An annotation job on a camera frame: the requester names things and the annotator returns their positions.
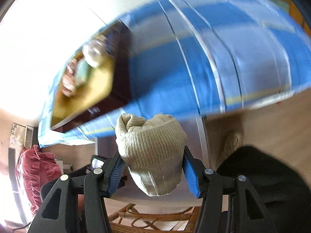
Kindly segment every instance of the cable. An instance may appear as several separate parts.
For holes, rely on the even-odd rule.
[[[13,229],[12,233],[14,233],[14,231],[16,231],[16,230],[22,230],[22,229],[28,227],[30,224],[31,224],[31,222],[28,223],[27,225],[24,225],[24,226],[20,227],[20,228],[15,228],[15,229]]]

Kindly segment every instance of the silver rivet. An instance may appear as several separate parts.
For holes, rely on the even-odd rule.
[[[103,172],[103,170],[101,169],[101,168],[96,168],[96,169],[94,169],[94,173],[95,174],[100,174],[100,173],[102,173]]]
[[[60,176],[60,180],[65,181],[68,180],[68,175],[67,174],[63,174],[62,176]]]
[[[205,171],[204,171],[206,174],[208,174],[208,175],[210,175],[210,174],[213,174],[214,173],[214,171],[212,170],[212,169],[210,169],[210,168],[207,168],[207,169],[205,169]]]
[[[238,180],[239,181],[246,181],[246,177],[244,175],[239,175]]]

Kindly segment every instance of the red cushion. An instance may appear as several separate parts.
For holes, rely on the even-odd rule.
[[[62,175],[60,167],[50,152],[39,152],[39,147],[23,148],[16,165],[16,176],[22,195],[27,196],[31,204],[31,212],[36,214],[42,204],[41,187]]]

